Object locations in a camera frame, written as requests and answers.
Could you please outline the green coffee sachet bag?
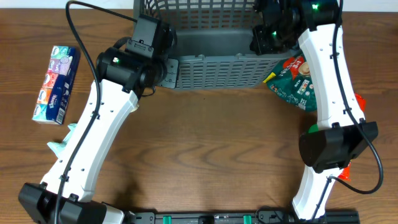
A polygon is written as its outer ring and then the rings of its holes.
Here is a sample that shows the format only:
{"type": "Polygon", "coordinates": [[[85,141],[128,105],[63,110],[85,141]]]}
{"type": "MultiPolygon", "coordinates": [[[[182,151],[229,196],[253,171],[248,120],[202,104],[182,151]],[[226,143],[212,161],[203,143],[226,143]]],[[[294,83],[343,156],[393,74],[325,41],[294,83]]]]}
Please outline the green coffee sachet bag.
{"type": "Polygon", "coordinates": [[[303,53],[281,60],[263,83],[282,100],[305,111],[317,110],[309,64],[303,53]]]}

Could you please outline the red spaghetti pack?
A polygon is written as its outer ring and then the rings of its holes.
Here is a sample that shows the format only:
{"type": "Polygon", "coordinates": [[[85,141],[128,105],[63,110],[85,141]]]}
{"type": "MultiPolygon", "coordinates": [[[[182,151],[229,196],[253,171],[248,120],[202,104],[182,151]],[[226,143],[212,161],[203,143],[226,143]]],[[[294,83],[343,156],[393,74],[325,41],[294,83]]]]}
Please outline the red spaghetti pack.
{"type": "MultiPolygon", "coordinates": [[[[354,94],[356,97],[356,101],[358,102],[358,105],[361,109],[362,112],[364,112],[366,108],[366,100],[359,94],[355,93],[354,94]]],[[[350,181],[350,167],[351,167],[351,162],[348,164],[348,167],[345,167],[342,171],[342,173],[338,176],[342,180],[348,180],[350,181]]]]}

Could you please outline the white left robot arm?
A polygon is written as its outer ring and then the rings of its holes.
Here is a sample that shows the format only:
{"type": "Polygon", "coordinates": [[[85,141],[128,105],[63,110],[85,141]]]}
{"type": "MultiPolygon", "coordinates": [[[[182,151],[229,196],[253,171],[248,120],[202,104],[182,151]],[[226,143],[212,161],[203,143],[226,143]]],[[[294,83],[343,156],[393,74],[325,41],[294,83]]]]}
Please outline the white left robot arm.
{"type": "Polygon", "coordinates": [[[144,90],[176,86],[177,45],[168,23],[140,15],[132,37],[98,55],[83,113],[56,163],[38,184],[26,183],[19,202],[36,223],[130,223],[133,214],[93,200],[109,149],[144,90]]]}

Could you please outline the green lid jar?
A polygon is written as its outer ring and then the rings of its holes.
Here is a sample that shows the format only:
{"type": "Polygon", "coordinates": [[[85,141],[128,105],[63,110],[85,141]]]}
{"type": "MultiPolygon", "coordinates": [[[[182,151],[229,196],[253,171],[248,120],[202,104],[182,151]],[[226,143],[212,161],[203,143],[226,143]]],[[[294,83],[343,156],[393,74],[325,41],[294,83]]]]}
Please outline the green lid jar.
{"type": "Polygon", "coordinates": [[[318,132],[318,125],[314,124],[308,129],[308,133],[315,133],[318,132]]]}

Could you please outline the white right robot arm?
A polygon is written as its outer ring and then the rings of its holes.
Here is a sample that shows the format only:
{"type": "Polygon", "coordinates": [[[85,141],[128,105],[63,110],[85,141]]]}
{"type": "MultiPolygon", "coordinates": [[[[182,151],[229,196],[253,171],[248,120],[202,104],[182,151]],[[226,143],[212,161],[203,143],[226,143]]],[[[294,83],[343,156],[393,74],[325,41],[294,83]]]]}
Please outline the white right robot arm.
{"type": "Polygon", "coordinates": [[[317,103],[317,130],[302,134],[305,164],[293,212],[285,223],[324,223],[325,205],[350,162],[372,149],[378,135],[354,94],[343,50],[342,1],[255,1],[262,24],[251,50],[277,53],[298,45],[309,64],[317,103]]]}

